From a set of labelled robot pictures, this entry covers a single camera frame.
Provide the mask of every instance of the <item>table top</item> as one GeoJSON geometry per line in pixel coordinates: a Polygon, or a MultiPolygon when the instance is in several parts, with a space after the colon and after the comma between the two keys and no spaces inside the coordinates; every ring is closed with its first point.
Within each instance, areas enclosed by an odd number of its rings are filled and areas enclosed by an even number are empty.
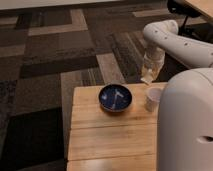
{"type": "Polygon", "coordinates": [[[205,17],[213,20],[213,1],[212,0],[184,0],[186,4],[193,7],[205,17]]]}
{"type": "Polygon", "coordinates": [[[119,115],[100,108],[102,86],[75,89],[67,171],[156,171],[157,114],[144,108],[145,92],[165,83],[125,86],[133,101],[119,115]]]}

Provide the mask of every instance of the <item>wood grain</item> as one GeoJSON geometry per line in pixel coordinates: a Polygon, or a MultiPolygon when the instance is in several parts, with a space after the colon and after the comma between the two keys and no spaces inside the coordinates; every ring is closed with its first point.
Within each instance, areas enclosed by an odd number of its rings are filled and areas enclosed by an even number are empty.
{"type": "Polygon", "coordinates": [[[145,109],[146,90],[165,85],[125,85],[133,101],[120,115],[101,109],[103,86],[75,88],[67,170],[155,171],[157,114],[145,109]]]}
{"type": "MultiPolygon", "coordinates": [[[[165,83],[155,83],[151,86],[147,86],[146,84],[128,84],[124,85],[131,90],[134,102],[142,102],[145,101],[145,93],[149,87],[165,87],[165,83]]],[[[94,86],[94,87],[77,87],[74,93],[74,101],[73,105],[92,105],[99,104],[98,102],[98,94],[103,88],[103,86],[94,86]]]]}
{"type": "Polygon", "coordinates": [[[125,112],[115,115],[102,110],[99,104],[87,105],[84,108],[74,106],[72,112],[72,130],[156,123],[156,113],[148,112],[144,106],[144,102],[133,103],[125,112]]]}
{"type": "Polygon", "coordinates": [[[72,130],[68,160],[156,153],[157,124],[72,130]]]}
{"type": "Polygon", "coordinates": [[[201,14],[213,21],[213,1],[212,0],[183,0],[186,4],[198,10],[201,14]]]}
{"type": "Polygon", "coordinates": [[[156,171],[156,155],[72,161],[67,171],[156,171]]]}

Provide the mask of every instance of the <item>paper cup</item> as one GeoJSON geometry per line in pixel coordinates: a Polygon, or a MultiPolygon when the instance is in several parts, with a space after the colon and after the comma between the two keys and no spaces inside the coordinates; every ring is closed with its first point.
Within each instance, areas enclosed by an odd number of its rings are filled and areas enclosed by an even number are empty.
{"type": "Polygon", "coordinates": [[[160,98],[161,98],[161,94],[162,94],[162,89],[160,88],[149,88],[146,91],[146,109],[149,112],[154,112],[159,103],[160,103],[160,98]]]}

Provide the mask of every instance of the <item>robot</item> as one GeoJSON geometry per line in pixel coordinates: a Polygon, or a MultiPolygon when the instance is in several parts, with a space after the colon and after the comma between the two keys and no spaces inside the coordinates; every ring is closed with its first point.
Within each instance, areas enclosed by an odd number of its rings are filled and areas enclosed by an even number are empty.
{"type": "Polygon", "coordinates": [[[151,23],[144,29],[148,42],[144,82],[154,80],[165,51],[191,69],[173,77],[163,91],[157,171],[212,171],[213,45],[177,33],[177,23],[172,20],[151,23]]]}

